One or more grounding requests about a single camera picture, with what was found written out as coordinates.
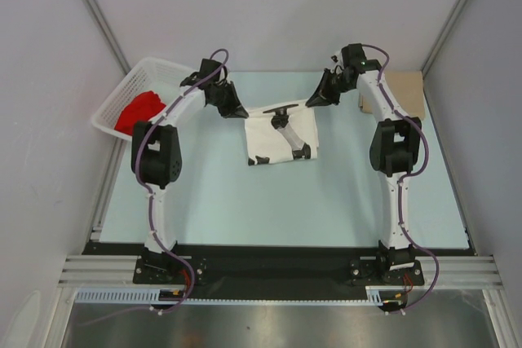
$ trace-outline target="brown cardboard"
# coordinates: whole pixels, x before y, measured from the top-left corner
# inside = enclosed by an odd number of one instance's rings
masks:
[[[411,116],[424,120],[424,93],[422,73],[386,71],[384,73],[386,82],[394,94],[399,105]],[[372,109],[361,95],[359,96],[359,107],[364,113],[371,113]]]

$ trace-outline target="white laundry basket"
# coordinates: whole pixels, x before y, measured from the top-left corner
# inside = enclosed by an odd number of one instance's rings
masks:
[[[131,141],[128,134],[114,129],[123,109],[139,94],[154,91],[168,107],[179,97],[179,84],[194,69],[170,61],[146,57],[117,85],[92,116],[92,125],[120,139]]]

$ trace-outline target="black and white garment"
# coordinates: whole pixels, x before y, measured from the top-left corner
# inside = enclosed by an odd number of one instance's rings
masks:
[[[319,140],[313,108],[306,100],[247,109],[248,164],[316,159]]]

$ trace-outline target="purple cable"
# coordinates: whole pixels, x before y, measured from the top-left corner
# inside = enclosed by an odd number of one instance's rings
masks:
[[[388,93],[384,90],[384,86],[381,83],[381,78],[383,77],[384,69],[390,62],[389,54],[384,49],[381,49],[378,46],[363,44],[363,47],[375,49],[376,51],[379,51],[383,55],[386,56],[386,61],[384,62],[384,65],[381,67],[381,69],[378,72],[378,76],[377,76],[378,88],[380,89],[381,93],[383,94],[384,99],[387,101],[388,105],[390,105],[390,109],[402,120],[407,121],[417,131],[417,133],[419,134],[419,136],[422,140],[422,145],[424,146],[424,162],[422,163],[422,166],[420,167],[420,169],[414,173],[404,174],[399,178],[398,206],[399,206],[400,229],[402,230],[402,233],[404,234],[405,238],[408,240],[408,242],[410,244],[412,244],[414,246],[414,248],[419,249],[423,253],[425,253],[428,256],[430,256],[431,258],[433,258],[433,261],[435,263],[435,276],[433,277],[433,281],[431,282],[430,287],[416,302],[412,303],[411,305],[406,306],[406,308],[405,308],[405,309],[411,309],[412,307],[415,307],[417,304],[419,304],[422,300],[424,300],[433,291],[433,289],[435,288],[435,286],[437,284],[437,280],[439,279],[439,274],[440,274],[440,264],[439,264],[439,260],[438,260],[437,256],[430,249],[426,249],[426,248],[422,247],[420,244],[417,244],[417,242],[415,242],[414,239],[406,231],[406,229],[404,227],[405,221],[404,221],[404,216],[403,216],[403,211],[402,211],[402,185],[403,185],[403,182],[404,182],[405,178],[417,177],[426,169],[427,162],[430,157],[430,149],[427,145],[426,136],[424,135],[424,133],[422,132],[420,127],[417,124],[415,124],[409,117],[405,116],[404,114],[402,114],[401,112],[399,112],[398,110],[395,109],[395,107],[392,103],[392,99],[390,98]]]
[[[223,61],[223,63],[221,63],[221,65],[219,67],[217,67],[217,69],[215,71],[213,71],[210,75],[208,75],[207,77],[204,77],[200,81],[197,81],[196,83],[194,83],[194,85],[192,87],[187,89],[187,91],[185,91],[185,93],[183,95],[179,96],[165,110],[165,114],[163,116],[159,117],[156,120],[156,122],[154,122],[153,126],[151,126],[150,129],[148,130],[148,132],[145,134],[144,139],[143,139],[143,141],[141,142],[141,144],[139,146],[138,154],[136,156],[136,165],[135,165],[136,179],[138,180],[138,183],[142,187],[147,189],[148,194],[150,195],[150,197],[148,198],[148,226],[149,226],[151,232],[153,233],[153,238],[157,242],[157,245],[161,248],[161,250],[163,250],[165,253],[167,253],[169,256],[171,256],[174,260],[176,260],[178,262],[181,262],[184,266],[187,267],[188,271],[190,272],[190,286],[188,287],[187,292],[185,293],[185,295],[177,303],[175,303],[169,309],[167,309],[165,311],[161,311],[162,314],[170,314],[172,311],[175,310],[176,307],[178,307],[179,305],[181,305],[183,302],[185,302],[187,300],[187,298],[190,296],[190,294],[192,293],[192,290],[194,288],[194,280],[196,279],[196,277],[195,277],[196,275],[194,273],[194,269],[192,268],[192,266],[188,262],[186,262],[184,259],[182,259],[180,256],[172,253],[169,249],[167,249],[165,247],[165,245],[161,242],[159,237],[157,236],[156,228],[154,226],[154,219],[153,219],[154,191],[153,191],[153,189],[149,185],[147,185],[147,183],[144,183],[142,181],[141,177],[139,176],[139,164],[141,163],[141,156],[144,153],[144,149],[145,149],[145,146],[147,145],[148,139],[150,138],[151,134],[153,134],[154,130],[161,124],[161,122],[163,120],[165,120],[166,116],[168,116],[169,113],[172,112],[172,110],[174,110],[174,108],[185,98],[186,95],[188,95],[191,92],[193,92],[201,84],[205,83],[206,81],[209,81],[212,77],[214,77],[215,75],[220,73],[221,70],[224,68],[225,64],[228,61],[228,51],[226,49],[224,49],[224,48],[218,49],[212,55],[210,55],[210,58],[213,59],[214,56],[216,56],[220,52],[223,52],[225,54],[225,60]],[[89,326],[89,325],[92,325],[92,324],[96,324],[96,323],[98,323],[100,321],[105,321],[106,319],[111,319],[112,317],[115,317],[117,315],[126,314],[126,313],[130,313],[132,311],[138,311],[138,310],[148,310],[148,311],[150,311],[150,306],[129,307],[129,308],[126,308],[126,309],[123,309],[123,310],[120,310],[120,311],[116,311],[116,312],[114,312],[112,314],[104,315],[103,317],[99,317],[99,318],[93,319],[91,321],[87,321],[87,322],[80,323],[80,324],[77,324],[77,325],[78,326],[82,326],[82,327]]]

